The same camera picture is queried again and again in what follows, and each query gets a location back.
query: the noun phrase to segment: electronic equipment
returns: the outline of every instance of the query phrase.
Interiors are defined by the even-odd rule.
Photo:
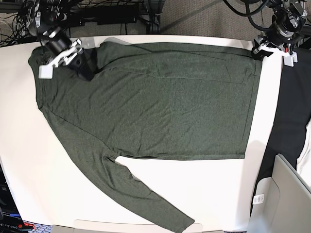
[[[109,10],[105,11],[100,7],[71,9],[71,7],[79,4],[83,0],[34,0],[29,7],[27,29],[32,36],[37,37],[42,45],[47,47],[54,55],[54,58],[47,64],[41,65],[39,69],[39,78],[51,79],[53,68],[59,66],[67,66],[77,72],[81,79],[91,81],[94,78],[94,73],[98,71],[96,66],[96,56],[88,56],[85,50],[81,47],[81,40],[71,42],[62,30],[62,26],[66,24],[75,24],[80,26],[94,15],[93,21],[98,24],[105,23],[122,23],[125,22],[127,31],[127,23],[136,22],[139,15],[138,4],[132,3],[132,0],[126,0],[124,5],[110,5]],[[149,18],[143,19],[147,24],[148,33],[159,33],[159,14],[154,10],[160,11],[163,7],[164,0],[151,1],[143,3],[143,6],[148,13]],[[114,15],[114,21],[109,18],[109,15]]]
[[[297,62],[297,54],[293,51],[294,43],[302,40],[304,36],[300,34],[306,23],[307,11],[304,9],[304,2],[301,0],[265,0],[255,11],[250,12],[249,4],[257,3],[260,0],[241,0],[245,4],[246,13],[238,12],[227,0],[225,4],[236,14],[248,17],[253,27],[262,31],[255,40],[255,46],[251,55],[255,60],[260,60],[264,56],[270,56],[274,52],[280,53],[284,57],[284,64],[294,66]],[[263,28],[252,19],[254,14],[260,12],[264,7],[273,9],[272,24],[269,28]]]

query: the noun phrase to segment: white tabletop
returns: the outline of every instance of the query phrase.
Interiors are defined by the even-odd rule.
[[[178,42],[251,50],[248,41],[168,35],[95,37],[138,44]],[[67,227],[76,220],[150,224],[118,205],[93,185],[68,157],[35,101],[28,58],[39,43],[0,49],[0,158],[23,220]],[[256,176],[276,111],[282,59],[263,61],[255,113],[245,159],[210,161],[140,160],[117,162],[163,196],[203,231],[246,230]]]

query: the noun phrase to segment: black cable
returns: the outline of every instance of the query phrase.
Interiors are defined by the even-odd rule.
[[[106,2],[108,2],[108,1],[110,1],[110,0],[104,0],[104,1],[98,2],[98,3],[94,4],[94,5],[92,5],[92,7],[98,6],[98,5],[103,4],[103,3],[106,3]],[[129,1],[132,1],[132,0],[128,0],[128,1],[119,0],[118,2],[129,2]]]
[[[262,21],[262,24],[264,25],[264,21],[263,21],[263,12],[261,11],[261,21]]]
[[[79,3],[82,2],[82,1],[83,1],[83,0],[71,0],[71,1],[69,1],[69,2],[67,3],[66,7],[67,7],[68,9],[70,9],[70,8],[73,7],[73,6],[79,5]]]
[[[147,21],[147,22],[151,22],[151,23],[153,23],[153,24],[155,24],[155,25],[157,25],[157,26],[159,26],[159,24],[158,23],[156,23],[155,21],[154,21],[154,18],[153,17],[151,17],[151,14],[149,13],[149,11],[148,11],[148,7],[147,7],[147,5],[146,5],[146,3],[145,2],[142,2],[142,4],[143,4],[143,6],[145,7],[145,9],[146,9],[146,11],[147,11],[147,13],[148,13],[148,16],[149,16],[149,20],[150,21],[147,21],[147,20],[145,20],[145,19],[143,19],[143,20],[145,20],[145,21]]]
[[[1,36],[6,36],[6,37],[8,37],[8,38],[11,38],[11,39],[12,39],[12,37],[11,37],[10,35],[5,35],[5,34],[2,34],[2,33],[0,33],[0,35],[1,35]]]
[[[34,2],[32,0],[26,0],[23,2],[21,8],[19,9],[17,14],[13,14],[9,17],[4,18],[13,18],[12,21],[12,34],[4,35],[7,38],[0,41],[0,46],[10,46],[17,42],[18,39],[26,38],[29,36],[29,32],[27,30],[27,14],[29,12],[29,8],[32,7]]]
[[[233,11],[234,13],[236,13],[239,16],[242,17],[249,17],[249,16],[253,16],[257,13],[259,13],[268,3],[270,0],[266,0],[262,5],[260,5],[255,11],[252,11],[250,13],[242,13],[237,11],[233,6],[230,5],[230,3],[227,0],[223,0],[224,3],[231,9],[231,11]]]
[[[16,15],[17,15],[17,14],[11,15],[11,16],[9,16],[9,17],[0,17],[0,18],[7,19],[7,18],[10,18],[10,17],[16,16]]]
[[[249,13],[249,11],[250,11],[250,10],[249,10],[249,4],[245,3],[245,8],[246,8],[246,12]],[[248,18],[248,21],[251,23],[251,25],[252,25],[254,28],[256,28],[256,29],[258,29],[258,30],[260,30],[260,31],[262,31],[262,32],[270,32],[270,31],[274,30],[274,28],[272,27],[272,25],[271,25],[270,28],[263,28],[263,27],[257,25],[257,24],[253,21],[253,19],[252,19],[251,16],[249,16],[249,17],[247,17],[247,18]]]
[[[128,0],[128,1],[126,1],[126,3],[123,4],[122,6],[125,6],[125,5],[127,5],[128,3],[130,3],[130,2],[133,2],[133,0]]]
[[[86,5],[86,8],[88,8],[91,5],[92,2],[93,2],[93,0],[89,0],[88,4]]]

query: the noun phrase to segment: black fabric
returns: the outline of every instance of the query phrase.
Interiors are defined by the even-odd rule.
[[[298,63],[283,66],[276,116],[256,180],[271,177],[275,156],[284,155],[296,169],[311,117],[311,51],[296,49]]]

